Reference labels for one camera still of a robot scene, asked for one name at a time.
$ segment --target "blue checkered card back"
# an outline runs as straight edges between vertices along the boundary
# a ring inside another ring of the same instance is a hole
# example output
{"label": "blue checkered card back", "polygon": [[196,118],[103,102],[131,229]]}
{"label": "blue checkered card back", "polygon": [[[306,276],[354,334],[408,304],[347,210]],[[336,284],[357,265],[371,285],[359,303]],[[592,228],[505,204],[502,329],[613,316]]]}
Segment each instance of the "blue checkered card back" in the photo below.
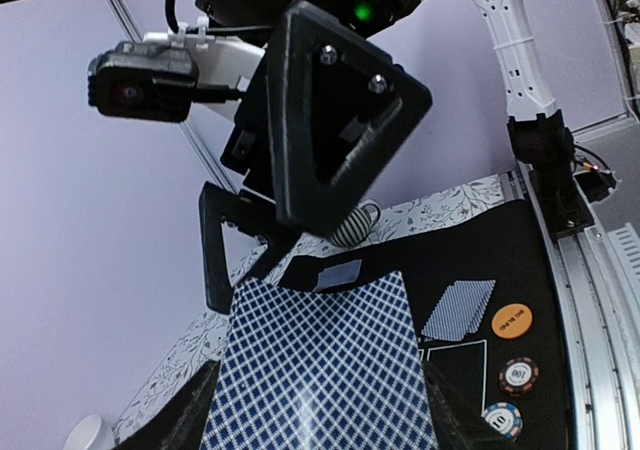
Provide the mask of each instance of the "blue checkered card back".
{"label": "blue checkered card back", "polygon": [[202,450],[438,448],[399,272],[338,294],[236,292]]}
{"label": "blue checkered card back", "polygon": [[461,342],[467,334],[477,333],[495,283],[495,280],[463,280],[448,287],[422,335],[431,340]]}

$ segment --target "striped mug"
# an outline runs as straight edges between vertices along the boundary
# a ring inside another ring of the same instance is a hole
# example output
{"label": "striped mug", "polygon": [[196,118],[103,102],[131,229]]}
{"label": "striped mug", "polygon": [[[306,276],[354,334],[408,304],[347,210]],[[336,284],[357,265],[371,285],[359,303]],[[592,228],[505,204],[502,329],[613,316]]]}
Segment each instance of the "striped mug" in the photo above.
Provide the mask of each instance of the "striped mug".
{"label": "striped mug", "polygon": [[359,245],[378,223],[381,215],[382,209],[375,200],[365,200],[353,209],[346,220],[331,235],[329,243],[339,248],[351,248]]}

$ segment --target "white wall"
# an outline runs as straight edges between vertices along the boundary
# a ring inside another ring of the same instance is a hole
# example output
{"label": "white wall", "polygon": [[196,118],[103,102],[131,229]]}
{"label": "white wall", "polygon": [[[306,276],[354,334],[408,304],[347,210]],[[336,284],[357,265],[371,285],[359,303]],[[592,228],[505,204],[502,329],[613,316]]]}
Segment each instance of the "white wall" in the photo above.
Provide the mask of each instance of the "white wall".
{"label": "white wall", "polygon": [[[143,31],[166,29],[164,0],[125,0]],[[195,0],[178,0],[195,22]],[[572,129],[624,111],[595,0],[526,0],[551,89]],[[426,0],[372,39],[427,84],[434,107],[370,190],[392,205],[512,168],[506,101],[484,20],[471,0]],[[231,125],[206,110],[194,119],[220,154]]]}
{"label": "white wall", "polygon": [[0,30],[0,448],[56,449],[113,423],[204,307],[207,175],[177,126],[88,107],[123,38],[105,0],[0,5]]}

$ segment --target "blue and white poker chip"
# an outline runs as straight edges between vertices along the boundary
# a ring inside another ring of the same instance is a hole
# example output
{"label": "blue and white poker chip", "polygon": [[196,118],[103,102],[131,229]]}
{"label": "blue and white poker chip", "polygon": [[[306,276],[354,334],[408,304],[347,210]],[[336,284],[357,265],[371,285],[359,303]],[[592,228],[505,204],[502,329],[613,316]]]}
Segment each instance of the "blue and white poker chip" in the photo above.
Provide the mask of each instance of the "blue and white poker chip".
{"label": "blue and white poker chip", "polygon": [[482,418],[509,441],[514,441],[522,432],[522,415],[510,403],[494,403],[482,412]]}

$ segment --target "white object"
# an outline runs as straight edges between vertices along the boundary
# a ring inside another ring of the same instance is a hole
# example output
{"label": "white object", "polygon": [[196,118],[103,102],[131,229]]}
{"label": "white object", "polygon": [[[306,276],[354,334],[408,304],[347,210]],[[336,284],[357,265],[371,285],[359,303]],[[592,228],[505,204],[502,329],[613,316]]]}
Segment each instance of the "white object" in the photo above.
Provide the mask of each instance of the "white object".
{"label": "white object", "polygon": [[632,224],[609,232],[615,250],[629,283],[640,302],[640,237]]}
{"label": "white object", "polygon": [[521,387],[526,385],[531,377],[533,377],[533,370],[530,365],[525,362],[518,362],[511,365],[504,375],[507,383],[512,387]]}
{"label": "white object", "polygon": [[634,45],[640,44],[640,23],[627,23],[624,26],[624,36]]}
{"label": "white object", "polygon": [[516,423],[516,416],[508,408],[496,408],[483,417],[489,425],[503,435],[509,433]]}
{"label": "white object", "polygon": [[63,450],[112,450],[113,431],[100,415],[89,415],[71,431]]}
{"label": "white object", "polygon": [[[636,86],[640,83],[640,44],[633,43],[629,45],[629,56],[631,57],[631,68],[634,73]],[[626,97],[627,105],[630,105],[632,100],[636,100],[638,97],[634,95],[632,97]]]}
{"label": "white object", "polygon": [[350,262],[325,268],[318,274],[318,283],[311,291],[319,292],[326,288],[353,283],[358,280],[361,268],[362,260],[352,260]]}
{"label": "white object", "polygon": [[627,6],[630,8],[640,8],[640,0],[627,0]]}
{"label": "white object", "polygon": [[556,100],[542,77],[524,0],[473,0],[489,25],[507,91],[507,112],[517,121],[550,117]]}
{"label": "white object", "polygon": [[[206,35],[208,21],[206,17],[198,18],[197,34],[187,34],[187,25],[180,23],[180,33],[170,30],[168,33],[150,32],[144,36],[144,41],[186,48],[200,70],[200,85],[229,85],[243,90],[243,83],[250,81],[258,68],[264,49],[236,37]],[[233,122],[240,103],[229,101],[203,105]]]}
{"label": "white object", "polygon": [[329,238],[329,243],[338,248],[352,248],[364,242],[380,221],[382,209],[375,200],[360,203]]}

